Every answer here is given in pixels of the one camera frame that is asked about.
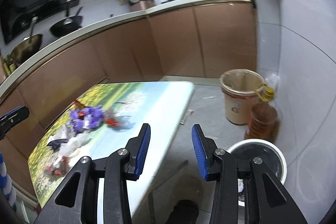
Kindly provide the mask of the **left blue white gloved hand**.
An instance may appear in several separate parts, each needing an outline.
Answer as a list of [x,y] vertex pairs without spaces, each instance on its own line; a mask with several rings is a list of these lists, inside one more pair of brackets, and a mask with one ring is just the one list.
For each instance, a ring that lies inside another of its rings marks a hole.
[[16,202],[16,191],[15,188],[13,187],[13,181],[9,174],[7,173],[7,168],[6,164],[3,160],[3,156],[0,153],[0,184],[1,184],[1,191],[6,199],[6,201],[9,203],[11,208],[14,211],[17,211],[17,206],[15,204]]

